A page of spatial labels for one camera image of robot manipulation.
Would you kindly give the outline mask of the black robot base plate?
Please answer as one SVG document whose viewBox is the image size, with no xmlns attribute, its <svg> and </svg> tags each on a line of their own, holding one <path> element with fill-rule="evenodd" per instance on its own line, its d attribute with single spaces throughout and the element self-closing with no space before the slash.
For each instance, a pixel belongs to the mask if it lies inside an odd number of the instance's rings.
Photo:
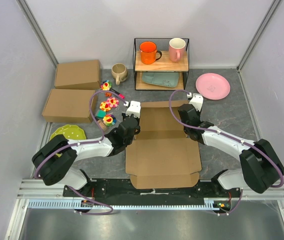
<svg viewBox="0 0 284 240">
<path fill-rule="evenodd" d="M 193 187 L 136 189 L 129 179 L 94 179 L 79 193 L 94 200 L 117 206 L 201 205 L 205 198 L 222 200 L 240 196 L 238 188 L 216 190 L 211 181 L 198 181 Z"/>
</svg>

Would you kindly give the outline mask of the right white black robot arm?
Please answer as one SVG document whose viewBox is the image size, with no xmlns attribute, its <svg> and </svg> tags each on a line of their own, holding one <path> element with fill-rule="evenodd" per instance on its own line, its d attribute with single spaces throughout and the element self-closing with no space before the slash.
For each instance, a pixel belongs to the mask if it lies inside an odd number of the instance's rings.
<svg viewBox="0 0 284 240">
<path fill-rule="evenodd" d="M 240 168 L 225 169 L 211 179 L 215 196 L 222 197 L 236 187 L 248 187 L 262 194 L 268 188 L 284 185 L 284 167 L 270 142 L 240 139 L 210 122 L 201 121 L 200 111 L 191 104 L 180 106 L 178 113 L 184 132 L 192 140 L 217 148 L 240 162 Z"/>
</svg>

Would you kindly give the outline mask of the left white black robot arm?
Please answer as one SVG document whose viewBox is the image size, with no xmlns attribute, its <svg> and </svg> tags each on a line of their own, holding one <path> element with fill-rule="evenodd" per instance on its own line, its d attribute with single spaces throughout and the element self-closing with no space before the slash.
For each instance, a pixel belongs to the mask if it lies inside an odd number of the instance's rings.
<svg viewBox="0 0 284 240">
<path fill-rule="evenodd" d="M 101 138 L 70 140 L 62 134 L 53 137 L 33 157 L 36 168 L 34 178 L 42 179 L 44 184 L 52 186 L 64 184 L 81 197 L 91 192 L 88 176 L 73 167 L 76 161 L 95 157 L 111 157 L 125 150 L 140 132 L 139 118 L 123 115 L 123 121 Z"/>
</svg>

